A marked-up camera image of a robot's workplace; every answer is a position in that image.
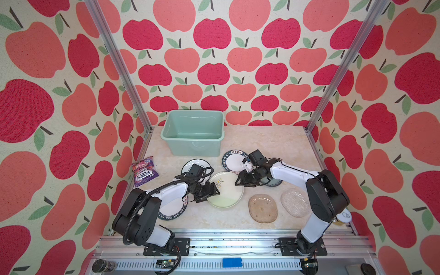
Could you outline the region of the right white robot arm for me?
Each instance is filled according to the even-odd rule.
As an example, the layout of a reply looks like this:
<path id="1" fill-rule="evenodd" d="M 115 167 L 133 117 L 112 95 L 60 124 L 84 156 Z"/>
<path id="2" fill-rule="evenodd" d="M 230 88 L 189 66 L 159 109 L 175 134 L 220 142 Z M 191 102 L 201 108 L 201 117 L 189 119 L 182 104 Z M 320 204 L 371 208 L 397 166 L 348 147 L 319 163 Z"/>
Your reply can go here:
<path id="1" fill-rule="evenodd" d="M 210 182 L 220 193 L 208 199 L 210 204 L 220 201 L 222 208 L 234 206 L 237 203 L 231 196 L 235 193 L 234 189 L 238 190 L 238 198 L 241 198 L 244 188 L 264 186 L 273 179 L 293 184 L 307 193 L 312 214 L 291 247 L 302 256 L 314 254 L 324 232 L 350 203 L 334 174 L 329 170 L 302 170 L 279 158 L 253 159 L 250 167 L 251 170 L 244 169 L 238 174 L 224 171 L 212 176 Z"/>

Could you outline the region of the white plate dark lettered rim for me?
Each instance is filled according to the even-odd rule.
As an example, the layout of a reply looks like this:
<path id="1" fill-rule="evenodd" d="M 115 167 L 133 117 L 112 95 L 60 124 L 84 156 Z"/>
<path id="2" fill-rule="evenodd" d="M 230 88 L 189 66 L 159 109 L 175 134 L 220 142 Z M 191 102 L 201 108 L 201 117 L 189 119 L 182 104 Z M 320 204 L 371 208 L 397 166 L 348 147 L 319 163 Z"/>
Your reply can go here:
<path id="1" fill-rule="evenodd" d="M 239 174 L 246 170 L 250 159 L 242 150 L 230 150 L 222 157 L 222 166 L 227 172 Z"/>

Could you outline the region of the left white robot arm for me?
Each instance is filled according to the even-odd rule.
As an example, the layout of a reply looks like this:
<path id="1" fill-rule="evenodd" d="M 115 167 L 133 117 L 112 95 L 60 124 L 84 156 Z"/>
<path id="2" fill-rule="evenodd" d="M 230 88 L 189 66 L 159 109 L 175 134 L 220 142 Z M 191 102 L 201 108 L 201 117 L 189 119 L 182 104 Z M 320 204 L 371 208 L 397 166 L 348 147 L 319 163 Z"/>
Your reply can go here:
<path id="1" fill-rule="evenodd" d="M 160 208 L 177 199 L 192 194 L 196 203 L 220 195 L 215 183 L 181 180 L 166 183 L 156 189 L 144 191 L 133 189 L 116 215 L 112 229 L 123 237 L 124 245 L 157 246 L 172 250 L 175 234 L 162 225 L 157 225 Z"/>

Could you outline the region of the white plate teal cloud outline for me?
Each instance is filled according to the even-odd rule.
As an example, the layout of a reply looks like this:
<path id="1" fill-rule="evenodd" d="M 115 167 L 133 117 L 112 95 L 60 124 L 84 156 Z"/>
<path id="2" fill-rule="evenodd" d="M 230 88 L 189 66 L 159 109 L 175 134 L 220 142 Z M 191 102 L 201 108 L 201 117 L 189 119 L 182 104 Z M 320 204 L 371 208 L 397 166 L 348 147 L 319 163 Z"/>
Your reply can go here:
<path id="1" fill-rule="evenodd" d="M 198 165 L 202 168 L 210 167 L 209 162 L 203 159 L 192 159 L 189 160 L 181 169 L 181 173 L 189 172 L 193 165 Z"/>

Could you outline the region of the cream plate with flower sprig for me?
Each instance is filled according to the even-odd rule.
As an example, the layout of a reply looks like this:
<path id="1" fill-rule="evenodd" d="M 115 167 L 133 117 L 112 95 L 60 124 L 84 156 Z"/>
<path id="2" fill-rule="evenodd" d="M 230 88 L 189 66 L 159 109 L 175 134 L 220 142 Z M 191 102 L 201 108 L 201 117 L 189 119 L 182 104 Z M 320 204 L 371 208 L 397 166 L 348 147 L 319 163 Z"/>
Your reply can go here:
<path id="1" fill-rule="evenodd" d="M 208 198 L 209 204 L 220 209 L 238 204 L 244 194 L 244 186 L 236 186 L 237 179 L 238 175 L 231 172 L 221 172 L 212 176 L 210 182 L 215 183 L 220 194 Z"/>

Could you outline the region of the mint green plastic bin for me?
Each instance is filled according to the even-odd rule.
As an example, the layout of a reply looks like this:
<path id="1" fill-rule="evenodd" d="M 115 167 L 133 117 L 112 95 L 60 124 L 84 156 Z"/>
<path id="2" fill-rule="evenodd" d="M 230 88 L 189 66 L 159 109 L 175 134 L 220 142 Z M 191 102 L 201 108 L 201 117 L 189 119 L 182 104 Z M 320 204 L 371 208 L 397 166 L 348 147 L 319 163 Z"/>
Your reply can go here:
<path id="1" fill-rule="evenodd" d="M 221 111 L 173 110 L 160 137 L 178 157 L 218 157 L 225 137 Z"/>

